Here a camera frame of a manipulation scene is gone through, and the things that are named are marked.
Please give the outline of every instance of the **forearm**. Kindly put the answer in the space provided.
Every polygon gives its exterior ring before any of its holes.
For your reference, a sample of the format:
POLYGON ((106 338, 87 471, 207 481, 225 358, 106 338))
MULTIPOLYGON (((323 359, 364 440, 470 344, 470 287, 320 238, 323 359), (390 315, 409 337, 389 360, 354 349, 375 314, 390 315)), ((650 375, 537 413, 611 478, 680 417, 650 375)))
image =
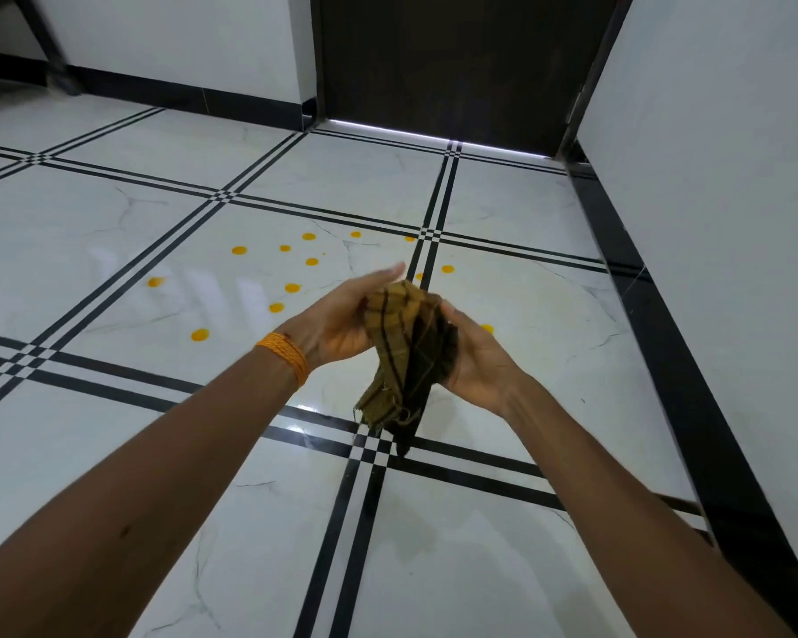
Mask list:
POLYGON ((505 409, 640 638, 791 636, 754 590, 532 377, 516 381, 505 409))
POLYGON ((127 635, 295 389, 257 348, 58 494, 0 546, 0 635, 127 635))

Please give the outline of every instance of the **hand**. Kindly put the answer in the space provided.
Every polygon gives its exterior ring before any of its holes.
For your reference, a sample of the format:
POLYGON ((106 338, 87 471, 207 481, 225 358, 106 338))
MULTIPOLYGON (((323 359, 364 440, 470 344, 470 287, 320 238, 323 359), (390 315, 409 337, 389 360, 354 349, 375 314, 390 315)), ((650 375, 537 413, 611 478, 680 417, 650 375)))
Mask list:
POLYGON ((507 392, 522 375, 520 367, 466 313, 446 300, 441 311, 458 328, 458 358, 444 387, 468 403, 503 416, 507 392))
POLYGON ((298 345, 312 372, 327 362, 343 361, 372 347, 363 327, 363 300, 398 279, 405 263, 346 280, 328 295, 276 329, 298 345))

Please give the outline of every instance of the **right hand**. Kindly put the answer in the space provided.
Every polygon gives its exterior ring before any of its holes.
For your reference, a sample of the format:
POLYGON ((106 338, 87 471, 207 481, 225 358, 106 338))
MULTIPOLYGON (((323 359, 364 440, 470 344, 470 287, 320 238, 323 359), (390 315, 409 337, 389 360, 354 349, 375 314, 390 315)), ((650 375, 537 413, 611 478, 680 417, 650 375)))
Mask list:
POLYGON ((458 328, 458 358, 443 386, 468 403, 503 416, 507 392, 522 375, 520 367, 466 313, 446 300, 441 311, 458 328))

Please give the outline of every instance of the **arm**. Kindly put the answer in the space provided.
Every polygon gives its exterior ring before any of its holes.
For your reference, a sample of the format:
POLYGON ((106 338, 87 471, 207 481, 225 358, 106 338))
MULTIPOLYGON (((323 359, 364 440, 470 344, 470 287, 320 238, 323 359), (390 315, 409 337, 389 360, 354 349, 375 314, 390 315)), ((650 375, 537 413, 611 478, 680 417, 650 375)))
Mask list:
POLYGON ((458 363, 447 388, 503 417, 550 481, 606 586, 641 638, 792 632, 670 508, 451 304, 458 363))
MULTIPOLYGON (((348 280, 278 328, 310 369, 369 346, 358 306, 404 265, 348 280)), ((265 348, 158 418, 0 546, 0 636, 124 636, 296 391, 265 348)))

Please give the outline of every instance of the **left hand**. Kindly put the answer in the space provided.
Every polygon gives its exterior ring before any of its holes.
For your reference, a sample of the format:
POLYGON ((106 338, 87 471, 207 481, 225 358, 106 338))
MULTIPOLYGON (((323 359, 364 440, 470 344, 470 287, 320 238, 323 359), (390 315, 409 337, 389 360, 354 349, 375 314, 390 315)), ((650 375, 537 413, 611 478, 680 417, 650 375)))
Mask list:
POLYGON ((276 332, 298 345, 312 372, 328 362, 342 361, 372 347, 363 327, 362 302, 373 291, 397 280, 405 263, 346 280, 328 295, 295 315, 276 332))

